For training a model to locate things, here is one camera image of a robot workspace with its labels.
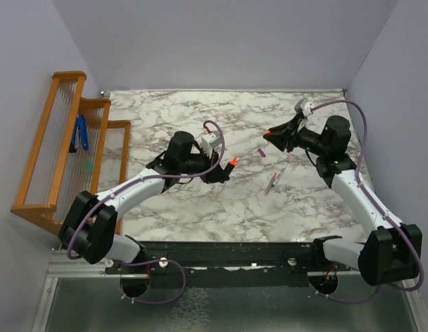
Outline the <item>pink translucent red pen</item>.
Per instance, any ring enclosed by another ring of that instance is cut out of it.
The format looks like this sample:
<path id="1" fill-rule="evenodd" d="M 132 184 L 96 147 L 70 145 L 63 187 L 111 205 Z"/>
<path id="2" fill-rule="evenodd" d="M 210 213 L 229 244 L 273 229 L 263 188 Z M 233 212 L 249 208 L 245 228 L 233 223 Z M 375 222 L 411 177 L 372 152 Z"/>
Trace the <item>pink translucent red pen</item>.
<path id="1" fill-rule="evenodd" d="M 269 183 L 268 183 L 268 186 L 266 187 L 266 189 L 265 189 L 265 195 L 268 195 L 269 193 L 270 193 L 270 190 L 272 189 L 272 186 L 273 186 L 273 183 L 274 183 L 274 181 L 276 180 L 276 178 L 277 178 L 277 173 L 275 172 L 273 175 L 272 175 L 272 177 L 270 178 L 270 181 L 269 181 Z"/>

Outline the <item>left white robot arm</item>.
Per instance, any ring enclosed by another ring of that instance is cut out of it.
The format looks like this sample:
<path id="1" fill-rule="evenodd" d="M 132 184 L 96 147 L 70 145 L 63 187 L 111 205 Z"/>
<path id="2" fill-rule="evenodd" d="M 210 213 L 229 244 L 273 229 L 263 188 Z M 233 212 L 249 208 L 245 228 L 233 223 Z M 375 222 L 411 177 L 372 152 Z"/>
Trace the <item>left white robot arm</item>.
<path id="1" fill-rule="evenodd" d="M 103 192 L 80 192 L 74 199 L 59 231 L 70 259 L 83 258 L 90 264 L 103 259 L 119 261 L 130 273 L 145 264 L 142 246 L 115 233 L 116 223 L 142 202 L 166 192 L 180 180 L 200 178 L 204 183 L 224 183 L 234 166 L 221 167 L 225 139 L 213 131 L 196 142 L 193 135 L 177 131 L 167 149 L 132 179 Z"/>

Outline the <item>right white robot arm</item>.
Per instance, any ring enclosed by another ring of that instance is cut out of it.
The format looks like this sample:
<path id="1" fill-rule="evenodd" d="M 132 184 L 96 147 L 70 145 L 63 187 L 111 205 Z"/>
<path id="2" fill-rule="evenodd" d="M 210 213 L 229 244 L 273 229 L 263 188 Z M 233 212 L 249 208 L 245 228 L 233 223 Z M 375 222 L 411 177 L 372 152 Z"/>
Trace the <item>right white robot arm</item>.
<path id="1" fill-rule="evenodd" d="M 351 138 L 350 122 L 346 118 L 331 116 L 323 131 L 316 133 L 304 126 L 304 119 L 295 116 L 269 129 L 263 137 L 280 151 L 291 152 L 298 147 L 316 155 L 317 173 L 343 199 L 368 237 L 365 243 L 341 237 L 315 240 L 318 249 L 310 253 L 315 269 L 326 270 L 334 262 L 344 264 L 360 271 L 371 286 L 420 275 L 422 232 L 416 225 L 405 225 L 401 221 L 390 223 L 393 214 L 363 184 L 346 152 Z"/>

